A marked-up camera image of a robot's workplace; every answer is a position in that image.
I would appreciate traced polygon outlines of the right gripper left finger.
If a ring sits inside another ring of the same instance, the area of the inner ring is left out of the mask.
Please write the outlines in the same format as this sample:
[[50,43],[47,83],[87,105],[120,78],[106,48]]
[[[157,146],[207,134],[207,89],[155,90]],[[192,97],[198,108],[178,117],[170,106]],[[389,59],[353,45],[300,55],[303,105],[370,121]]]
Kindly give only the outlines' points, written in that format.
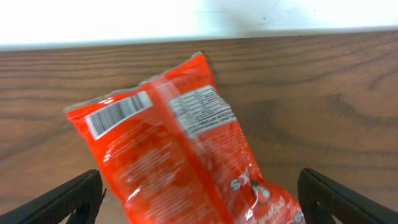
[[106,191],[101,174],[91,169],[1,215],[7,224],[94,224]]

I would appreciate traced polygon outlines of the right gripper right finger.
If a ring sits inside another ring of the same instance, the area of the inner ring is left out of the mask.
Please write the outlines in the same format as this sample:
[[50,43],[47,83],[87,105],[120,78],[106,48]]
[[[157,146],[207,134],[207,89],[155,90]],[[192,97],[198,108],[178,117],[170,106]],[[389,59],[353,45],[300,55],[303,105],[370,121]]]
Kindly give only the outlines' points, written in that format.
[[397,224],[397,212],[310,168],[301,170],[298,200],[309,224]]

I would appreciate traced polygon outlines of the red snack bag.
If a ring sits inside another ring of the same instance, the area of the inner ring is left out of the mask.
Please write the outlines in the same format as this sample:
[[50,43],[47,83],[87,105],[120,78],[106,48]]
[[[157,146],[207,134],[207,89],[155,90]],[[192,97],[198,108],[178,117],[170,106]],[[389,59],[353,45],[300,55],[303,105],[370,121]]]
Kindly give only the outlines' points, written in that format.
[[132,223],[305,222],[263,177],[201,52],[65,112]]

